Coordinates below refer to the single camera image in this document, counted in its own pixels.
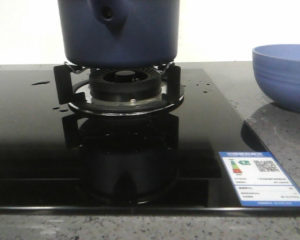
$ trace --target blue ceramic pot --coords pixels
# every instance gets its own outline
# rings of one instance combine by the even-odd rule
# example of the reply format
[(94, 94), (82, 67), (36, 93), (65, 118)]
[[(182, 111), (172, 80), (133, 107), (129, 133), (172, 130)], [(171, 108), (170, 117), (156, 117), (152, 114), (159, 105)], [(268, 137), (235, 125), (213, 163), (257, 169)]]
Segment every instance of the blue ceramic pot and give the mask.
[(179, 0), (58, 0), (65, 55), (94, 68), (151, 67), (177, 55)]
[(300, 112), (300, 44), (258, 46), (252, 59), (261, 90), (278, 106)]

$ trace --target gas stove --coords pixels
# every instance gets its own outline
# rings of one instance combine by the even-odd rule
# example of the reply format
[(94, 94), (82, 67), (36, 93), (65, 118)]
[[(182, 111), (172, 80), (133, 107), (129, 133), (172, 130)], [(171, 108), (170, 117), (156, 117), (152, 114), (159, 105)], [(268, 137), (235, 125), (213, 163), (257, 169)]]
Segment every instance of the gas stove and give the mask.
[(90, 82), (117, 72), (138, 82), (142, 71), (70, 79), (56, 68), (56, 84), (52, 70), (0, 71), (0, 213), (300, 215), (241, 205), (219, 152), (268, 151), (202, 69), (156, 86), (177, 89), (163, 91), (165, 102), (155, 94), (159, 107), (121, 95), (122, 112), (116, 100), (87, 97)]

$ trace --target ceramic bowl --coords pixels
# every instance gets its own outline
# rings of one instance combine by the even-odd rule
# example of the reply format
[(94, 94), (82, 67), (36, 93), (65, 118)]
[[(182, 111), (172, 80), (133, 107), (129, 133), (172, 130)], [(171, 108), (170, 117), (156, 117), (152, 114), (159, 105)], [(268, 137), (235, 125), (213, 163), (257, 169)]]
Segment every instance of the ceramic bowl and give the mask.
[(300, 44), (258, 46), (252, 59), (261, 90), (278, 106), (300, 112)]

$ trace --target screw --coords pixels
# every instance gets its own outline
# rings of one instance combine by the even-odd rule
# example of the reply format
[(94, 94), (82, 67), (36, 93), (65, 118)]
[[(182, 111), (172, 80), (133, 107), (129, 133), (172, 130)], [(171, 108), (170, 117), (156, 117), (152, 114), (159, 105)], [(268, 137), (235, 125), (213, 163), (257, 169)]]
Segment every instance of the screw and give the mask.
[(137, 100), (135, 100), (134, 98), (130, 99), (130, 105), (136, 105), (137, 104)]

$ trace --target energy efficiency label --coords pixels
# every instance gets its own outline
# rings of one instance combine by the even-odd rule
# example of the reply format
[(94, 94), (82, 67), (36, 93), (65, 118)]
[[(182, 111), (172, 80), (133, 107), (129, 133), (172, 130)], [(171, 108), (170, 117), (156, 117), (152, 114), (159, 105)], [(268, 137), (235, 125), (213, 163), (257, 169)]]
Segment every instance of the energy efficiency label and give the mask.
[(219, 152), (246, 207), (300, 207), (300, 189), (270, 152)]

